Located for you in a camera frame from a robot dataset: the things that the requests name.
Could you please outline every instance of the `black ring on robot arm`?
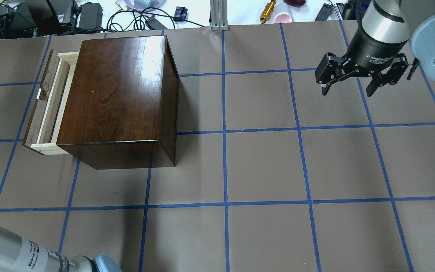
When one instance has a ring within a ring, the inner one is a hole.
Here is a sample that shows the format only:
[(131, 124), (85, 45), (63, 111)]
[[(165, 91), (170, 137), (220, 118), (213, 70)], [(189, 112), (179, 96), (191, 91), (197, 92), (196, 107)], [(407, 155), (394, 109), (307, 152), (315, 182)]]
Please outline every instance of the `black ring on robot arm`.
[(390, 14), (388, 14), (385, 10), (383, 10), (377, 3), (376, 3), (376, 1), (375, 0), (372, 0), (372, 3), (373, 3), (373, 7), (375, 7), (375, 10), (380, 14), (380, 15), (382, 15), (383, 17), (385, 17), (385, 18), (387, 18), (387, 19), (390, 19), (390, 20), (392, 20), (392, 21), (395, 21), (395, 22), (399, 22), (399, 23), (403, 23), (404, 22), (404, 19), (402, 19), (402, 17), (397, 17), (397, 16), (394, 16), (394, 15), (390, 15)]

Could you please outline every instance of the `brown wooden cabinet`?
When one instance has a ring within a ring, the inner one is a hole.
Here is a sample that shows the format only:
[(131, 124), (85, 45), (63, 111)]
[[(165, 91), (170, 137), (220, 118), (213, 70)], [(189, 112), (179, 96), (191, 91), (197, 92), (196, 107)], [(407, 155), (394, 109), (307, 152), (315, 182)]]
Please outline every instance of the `brown wooden cabinet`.
[(52, 52), (43, 76), (23, 145), (95, 169), (175, 165), (179, 77), (165, 36), (84, 41)]

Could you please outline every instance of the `drawer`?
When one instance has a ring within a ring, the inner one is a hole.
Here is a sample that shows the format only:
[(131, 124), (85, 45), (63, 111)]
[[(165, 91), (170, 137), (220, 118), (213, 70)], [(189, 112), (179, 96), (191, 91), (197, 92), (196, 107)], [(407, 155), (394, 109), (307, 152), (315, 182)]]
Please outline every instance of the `drawer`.
[(51, 51), (23, 145), (95, 169), (175, 166), (178, 86), (165, 36)]

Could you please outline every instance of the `screwdriver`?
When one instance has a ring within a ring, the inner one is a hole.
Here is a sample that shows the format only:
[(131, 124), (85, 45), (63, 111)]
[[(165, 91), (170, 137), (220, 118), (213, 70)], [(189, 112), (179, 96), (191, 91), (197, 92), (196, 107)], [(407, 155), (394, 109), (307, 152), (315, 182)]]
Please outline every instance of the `screwdriver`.
[(264, 7), (263, 12), (261, 13), (261, 17), (259, 18), (261, 24), (264, 24), (270, 18), (271, 12), (275, 9), (275, 3), (276, 0), (271, 0), (271, 2), (266, 4), (266, 7)]

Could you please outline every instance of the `metal frame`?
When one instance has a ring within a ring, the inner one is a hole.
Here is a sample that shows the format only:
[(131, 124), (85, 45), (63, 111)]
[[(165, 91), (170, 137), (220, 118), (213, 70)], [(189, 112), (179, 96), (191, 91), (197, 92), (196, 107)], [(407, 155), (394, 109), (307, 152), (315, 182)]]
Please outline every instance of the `metal frame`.
[(214, 31), (229, 29), (227, 0), (211, 0), (211, 29)]

